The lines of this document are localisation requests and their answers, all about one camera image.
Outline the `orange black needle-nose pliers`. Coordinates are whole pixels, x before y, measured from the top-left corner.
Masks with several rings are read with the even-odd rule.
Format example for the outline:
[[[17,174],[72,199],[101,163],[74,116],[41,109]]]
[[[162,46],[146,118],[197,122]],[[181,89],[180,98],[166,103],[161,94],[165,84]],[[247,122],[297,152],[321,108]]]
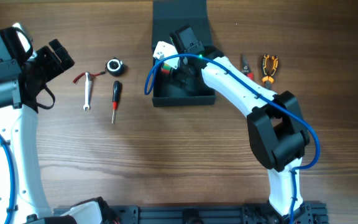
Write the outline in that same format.
[[[268,61],[271,61],[271,68],[268,67]],[[264,87],[268,90],[271,89],[272,84],[275,81],[275,74],[278,69],[278,57],[276,55],[270,56],[269,54],[264,54],[261,61],[261,71],[262,71],[262,82]]]

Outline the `red handled cutting pliers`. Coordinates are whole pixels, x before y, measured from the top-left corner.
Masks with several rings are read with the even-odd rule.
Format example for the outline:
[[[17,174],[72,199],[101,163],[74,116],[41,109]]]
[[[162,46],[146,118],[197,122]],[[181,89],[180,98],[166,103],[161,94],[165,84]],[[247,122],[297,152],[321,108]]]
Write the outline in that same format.
[[[252,73],[252,70],[250,69],[249,63],[246,59],[246,56],[244,54],[241,54],[241,62],[242,62],[242,70],[241,72],[251,80],[254,79],[254,74]]]

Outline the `precision screwdriver set case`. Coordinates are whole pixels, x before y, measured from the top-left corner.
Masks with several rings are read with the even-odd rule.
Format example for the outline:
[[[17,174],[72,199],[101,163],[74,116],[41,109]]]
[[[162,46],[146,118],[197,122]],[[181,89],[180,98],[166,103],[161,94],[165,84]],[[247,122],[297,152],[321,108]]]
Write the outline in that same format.
[[[173,73],[175,69],[172,68],[169,64],[164,63],[161,67],[160,67],[160,71],[163,75],[171,75]]]

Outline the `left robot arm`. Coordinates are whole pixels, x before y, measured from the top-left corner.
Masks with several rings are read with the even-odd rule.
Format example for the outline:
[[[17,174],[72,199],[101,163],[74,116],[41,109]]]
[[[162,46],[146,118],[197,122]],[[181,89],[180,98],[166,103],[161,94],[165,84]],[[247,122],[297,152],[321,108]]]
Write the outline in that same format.
[[[74,65],[58,40],[35,50],[16,23],[0,30],[0,223],[120,223],[101,198],[54,215],[47,202],[36,144],[37,95]]]

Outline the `silver open-end wrench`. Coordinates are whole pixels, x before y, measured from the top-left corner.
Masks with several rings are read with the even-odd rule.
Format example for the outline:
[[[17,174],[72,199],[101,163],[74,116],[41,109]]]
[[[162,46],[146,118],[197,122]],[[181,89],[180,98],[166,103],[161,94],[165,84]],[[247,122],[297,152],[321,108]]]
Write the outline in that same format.
[[[92,77],[89,72],[85,73],[85,103],[83,109],[85,111],[90,110],[90,101],[91,101],[91,88],[92,88]]]

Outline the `black red screwdriver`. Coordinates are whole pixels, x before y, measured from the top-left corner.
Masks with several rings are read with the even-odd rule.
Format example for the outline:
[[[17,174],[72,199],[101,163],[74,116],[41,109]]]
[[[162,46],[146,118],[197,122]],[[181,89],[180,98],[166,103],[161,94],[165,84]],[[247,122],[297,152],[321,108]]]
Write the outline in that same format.
[[[122,86],[121,82],[116,80],[113,84],[113,92],[112,92],[112,124],[115,124],[116,120],[116,111],[118,108],[119,100],[121,98]]]

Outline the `black round tape measure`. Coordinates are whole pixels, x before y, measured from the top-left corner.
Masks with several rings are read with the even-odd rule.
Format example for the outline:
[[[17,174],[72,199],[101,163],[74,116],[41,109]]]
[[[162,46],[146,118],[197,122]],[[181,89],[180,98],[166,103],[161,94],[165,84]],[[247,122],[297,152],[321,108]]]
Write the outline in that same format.
[[[121,76],[124,73],[124,70],[124,63],[116,57],[106,63],[106,71],[114,77]]]

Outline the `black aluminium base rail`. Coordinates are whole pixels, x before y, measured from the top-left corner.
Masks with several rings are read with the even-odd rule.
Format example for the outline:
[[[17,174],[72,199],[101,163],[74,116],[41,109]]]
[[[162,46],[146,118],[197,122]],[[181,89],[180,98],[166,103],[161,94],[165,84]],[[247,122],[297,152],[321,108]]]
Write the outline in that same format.
[[[289,215],[283,218],[268,203],[247,203],[236,206],[193,207],[138,207],[111,206],[118,217],[117,223],[289,223]],[[328,224],[328,209],[325,203],[303,202],[295,211],[293,223]]]

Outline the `dark green open box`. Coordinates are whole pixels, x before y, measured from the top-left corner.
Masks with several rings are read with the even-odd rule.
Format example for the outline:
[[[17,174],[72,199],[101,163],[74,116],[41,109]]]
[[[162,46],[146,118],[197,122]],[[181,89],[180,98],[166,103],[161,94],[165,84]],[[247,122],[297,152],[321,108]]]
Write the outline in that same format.
[[[176,47],[178,54],[188,52],[192,45],[204,49],[213,45],[206,1],[154,1],[152,23],[152,50],[158,41]],[[150,80],[154,82],[152,102],[155,107],[212,105],[215,91],[207,87],[201,93],[186,93],[169,84],[169,75],[157,69]]]

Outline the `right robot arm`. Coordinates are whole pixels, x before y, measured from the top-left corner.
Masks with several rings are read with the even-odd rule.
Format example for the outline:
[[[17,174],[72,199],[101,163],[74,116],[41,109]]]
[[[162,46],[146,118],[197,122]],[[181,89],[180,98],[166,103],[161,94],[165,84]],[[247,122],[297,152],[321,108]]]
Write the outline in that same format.
[[[267,169],[268,202],[288,223],[300,216],[300,175],[310,127],[289,91],[277,94],[245,77],[215,47],[204,47],[190,26],[170,34],[177,68],[200,72],[204,84],[229,100],[245,117],[250,148]]]

